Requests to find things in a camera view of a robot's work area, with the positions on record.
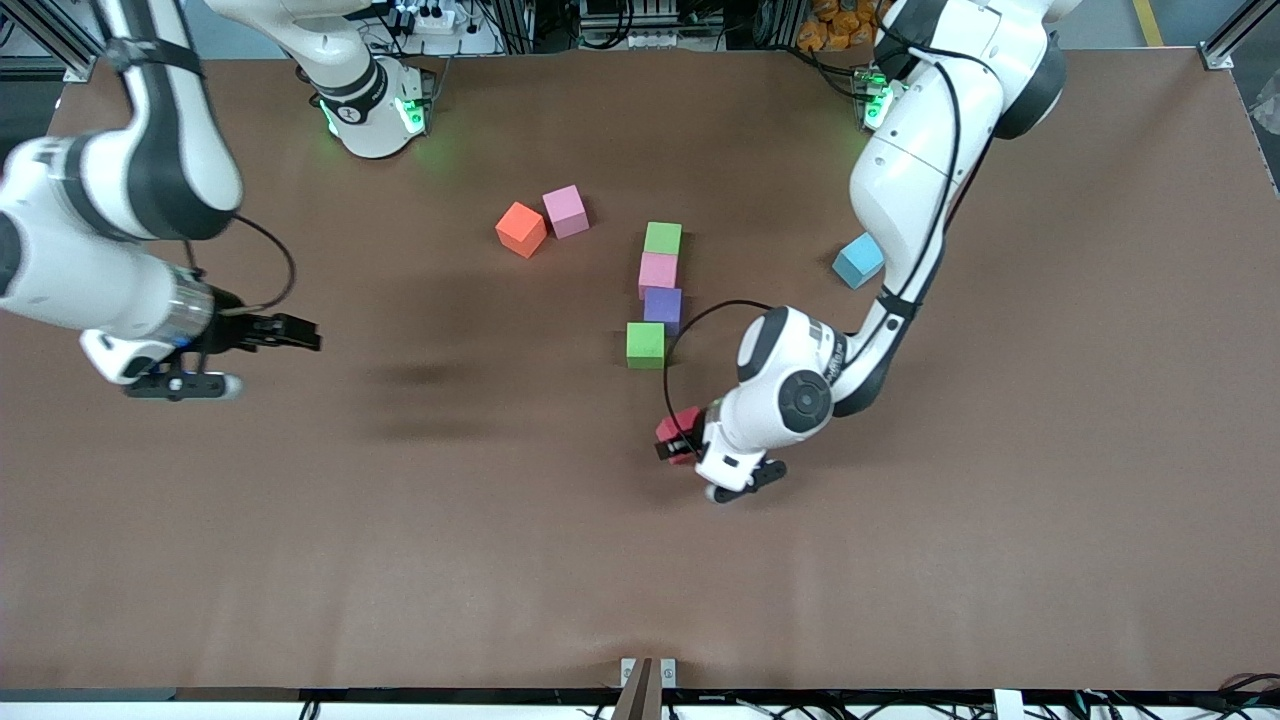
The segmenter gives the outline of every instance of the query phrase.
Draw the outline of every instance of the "green cube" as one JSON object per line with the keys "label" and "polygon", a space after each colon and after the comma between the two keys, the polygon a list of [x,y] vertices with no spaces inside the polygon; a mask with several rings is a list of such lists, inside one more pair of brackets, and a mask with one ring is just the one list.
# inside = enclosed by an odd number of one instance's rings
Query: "green cube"
{"label": "green cube", "polygon": [[667,354],[667,332],[662,323],[627,323],[627,368],[660,370]]}
{"label": "green cube", "polygon": [[680,255],[680,233],[682,229],[678,223],[649,223],[649,229],[644,233],[644,251],[659,252],[662,255]]}

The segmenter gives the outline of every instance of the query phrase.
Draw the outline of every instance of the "brown table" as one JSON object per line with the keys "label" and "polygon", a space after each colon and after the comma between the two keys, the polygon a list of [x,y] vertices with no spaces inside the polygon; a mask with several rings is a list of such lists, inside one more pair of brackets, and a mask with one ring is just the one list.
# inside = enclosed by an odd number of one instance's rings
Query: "brown table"
{"label": "brown table", "polygon": [[[234,404],[132,402],[70,332],[0,319],[3,675],[31,685],[1208,688],[1280,665],[1280,204],[1190,50],[1076,53],[997,145],[864,415],[728,507],[650,448],[622,328],[646,220],[691,309],[854,328],[850,109],[785,55],[456,63],[429,140],[361,161],[287,63],[210,63],[246,213],[293,246],[325,351],[216,359]],[[55,129],[122,122],[69,88]],[[577,183],[596,227],[493,223]],[[242,229],[210,279],[269,296]],[[682,343],[732,383],[745,310]]]}

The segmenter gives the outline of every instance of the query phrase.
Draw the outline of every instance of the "light blue cube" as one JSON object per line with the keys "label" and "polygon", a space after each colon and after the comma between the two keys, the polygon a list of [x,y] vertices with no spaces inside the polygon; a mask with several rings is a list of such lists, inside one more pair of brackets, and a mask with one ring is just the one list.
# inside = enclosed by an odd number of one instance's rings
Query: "light blue cube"
{"label": "light blue cube", "polygon": [[836,256],[836,263],[831,266],[845,281],[845,284],[858,290],[867,281],[884,266],[884,255],[872,236],[863,233],[858,240],[850,242]]}

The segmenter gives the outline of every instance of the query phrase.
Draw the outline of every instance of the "cube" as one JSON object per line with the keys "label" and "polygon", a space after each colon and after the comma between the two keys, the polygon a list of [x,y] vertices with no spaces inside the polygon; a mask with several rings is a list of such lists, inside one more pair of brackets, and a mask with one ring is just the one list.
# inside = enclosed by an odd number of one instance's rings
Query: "cube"
{"label": "cube", "polygon": [[640,255],[640,300],[644,300],[645,288],[650,287],[676,287],[676,256],[662,252],[644,252]]}
{"label": "cube", "polygon": [[547,240],[547,223],[534,209],[512,202],[495,228],[502,245],[521,258],[529,259]]}
{"label": "cube", "polygon": [[660,370],[667,355],[662,323],[627,323],[627,368]]}
{"label": "cube", "polygon": [[663,255],[680,255],[680,233],[677,223],[649,223],[644,233],[644,251]]}
{"label": "cube", "polygon": [[662,323],[667,336],[680,332],[680,306],[684,293],[675,287],[646,287],[644,291],[644,322]]}
{"label": "cube", "polygon": [[858,290],[884,266],[884,255],[872,236],[863,233],[840,251],[831,266],[845,284]]}
{"label": "cube", "polygon": [[[658,437],[658,442],[668,442],[676,439],[677,437],[680,437],[680,430],[676,429],[676,424],[678,423],[680,429],[687,433],[689,430],[694,429],[694,423],[698,421],[698,414],[703,409],[698,406],[685,407],[680,413],[676,413],[676,423],[672,423],[671,416],[667,415],[662,419],[660,423],[658,423],[658,428],[654,429],[653,433]],[[667,462],[669,462],[671,465],[681,465],[685,462],[692,462],[694,460],[696,460],[696,456],[694,454],[689,454],[689,455],[677,455],[675,457],[668,457]]]}
{"label": "cube", "polygon": [[571,184],[543,196],[543,205],[547,206],[547,218],[556,229],[556,237],[568,237],[591,227],[586,222],[586,208],[582,206],[582,196],[577,193],[577,186]]}

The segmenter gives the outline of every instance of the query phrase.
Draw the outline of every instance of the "velcro strap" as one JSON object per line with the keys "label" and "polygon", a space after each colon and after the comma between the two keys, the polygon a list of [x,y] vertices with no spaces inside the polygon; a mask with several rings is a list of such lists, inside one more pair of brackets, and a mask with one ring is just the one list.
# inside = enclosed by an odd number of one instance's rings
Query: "velcro strap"
{"label": "velcro strap", "polygon": [[137,65],[173,65],[204,77],[196,51],[168,40],[113,37],[106,41],[106,59],[116,73]]}
{"label": "velcro strap", "polygon": [[876,301],[884,307],[890,315],[897,315],[904,320],[911,322],[915,319],[915,314],[920,310],[919,302],[908,302],[901,297],[893,295],[887,287],[881,286],[881,293],[876,296]]}

